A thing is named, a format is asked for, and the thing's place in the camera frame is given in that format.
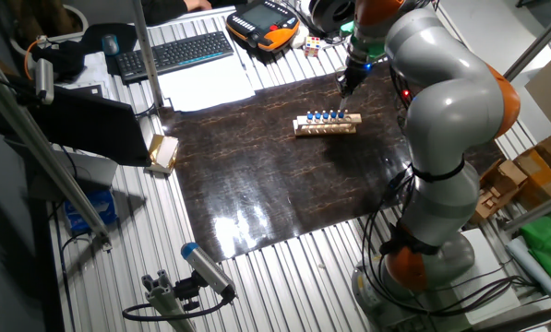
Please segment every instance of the desk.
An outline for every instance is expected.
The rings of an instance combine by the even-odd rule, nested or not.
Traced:
[[[223,18],[232,9],[186,15],[175,22],[150,29],[152,43],[168,42],[178,36],[208,29],[223,30]],[[318,59],[282,59],[261,64],[236,49],[257,90],[292,83],[290,79],[321,77],[333,72],[344,60],[343,49],[335,47]],[[147,81],[124,86],[120,77],[110,77],[111,91],[118,100],[132,104],[134,112],[145,111],[151,104]],[[162,133],[160,119],[144,117],[140,121],[144,137]],[[497,144],[509,158],[515,158],[535,140],[521,123],[501,137]],[[71,234],[61,214],[50,222],[54,243],[60,300],[66,331],[72,331],[70,306],[77,331],[162,331],[165,323],[126,321],[121,310],[146,302],[140,277],[166,269],[172,281],[187,278],[191,268],[180,256],[184,243],[195,241],[181,191],[183,181],[176,176],[145,172],[142,168],[119,167],[113,182],[119,220],[110,225],[114,249],[105,253],[86,241],[71,243],[63,258],[68,270],[68,294],[61,272],[58,243]],[[503,211],[515,212],[514,207]],[[400,216],[397,209],[382,211],[376,220],[373,242],[379,246],[389,238],[387,222]],[[365,315],[351,293],[353,267],[361,259],[359,223],[352,219],[322,230],[311,231],[290,240],[269,245],[246,255],[219,263],[236,284],[238,298],[219,312],[193,319],[198,331],[371,331]],[[483,225],[483,232],[500,262],[508,260],[493,220]],[[509,275],[522,274],[512,264],[505,266]],[[202,289],[201,308],[208,309],[218,299],[211,290]]]

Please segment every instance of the computer screen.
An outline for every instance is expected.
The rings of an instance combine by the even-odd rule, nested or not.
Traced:
[[[33,83],[25,78],[6,78],[18,89],[35,91]],[[51,105],[32,106],[29,111],[52,143],[96,153],[120,165],[146,167],[151,164],[131,105],[55,87]],[[1,114],[0,134],[15,135]]]

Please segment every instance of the metal pole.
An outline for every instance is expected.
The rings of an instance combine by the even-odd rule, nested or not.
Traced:
[[[52,177],[67,199],[72,202],[80,216],[89,224],[90,228],[99,236],[105,250],[111,249],[109,232],[101,217],[87,199],[82,189],[67,169],[55,157],[47,138],[37,126],[35,120],[25,107],[17,105],[12,92],[0,83],[0,113],[15,130],[17,135],[27,145],[33,156]]]
[[[148,39],[148,30],[146,28],[144,10],[142,9],[140,0],[131,0],[131,3],[134,7],[136,33],[138,35],[139,47],[142,51],[146,73],[148,73],[148,80],[150,81],[150,86],[152,88],[154,106],[156,106],[156,109],[160,109],[161,107],[164,107],[164,100],[162,99],[161,84],[158,81],[158,73],[156,72],[156,65],[154,64],[152,47],[150,46],[150,40]]]
[[[527,212],[526,214],[508,222],[503,227],[503,231],[506,231],[507,233],[511,234],[516,230],[518,230],[519,228],[525,226],[526,224],[544,216],[550,211],[551,211],[551,199],[547,202],[544,202],[541,206],[536,207],[533,210]]]
[[[551,41],[551,23],[545,28],[541,35],[532,42],[530,47],[515,61],[515,63],[507,70],[504,78],[509,82],[515,79],[517,75],[538,55],[544,47]]]

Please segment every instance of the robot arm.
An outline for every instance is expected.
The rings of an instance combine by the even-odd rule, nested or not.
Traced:
[[[399,296],[445,285],[473,265],[473,248],[458,229],[474,213],[479,183],[462,154],[504,134],[520,109],[510,83],[453,39],[435,13],[424,9],[402,13],[403,6],[379,29],[385,29],[384,22],[392,23],[384,49],[389,61],[398,75],[424,87],[408,109],[404,131],[414,186],[391,240],[380,248],[386,256],[384,264],[372,268],[363,263],[365,270],[378,270],[383,283]],[[360,20],[353,38],[367,41],[364,31],[376,31],[374,39],[383,33],[363,28],[365,19],[356,18]],[[365,59],[356,56],[357,44],[352,41],[348,63]],[[368,288],[363,282],[366,277],[359,268],[353,274],[355,297],[375,322],[387,326],[389,308],[395,304]]]

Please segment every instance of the wooden block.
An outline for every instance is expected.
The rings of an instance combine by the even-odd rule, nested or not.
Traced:
[[[293,120],[296,136],[355,134],[356,126],[361,124],[361,114],[346,113],[344,118],[308,120],[306,115]]]
[[[496,198],[500,197],[500,193],[495,187],[491,187],[490,192],[493,194],[494,197],[496,197]]]

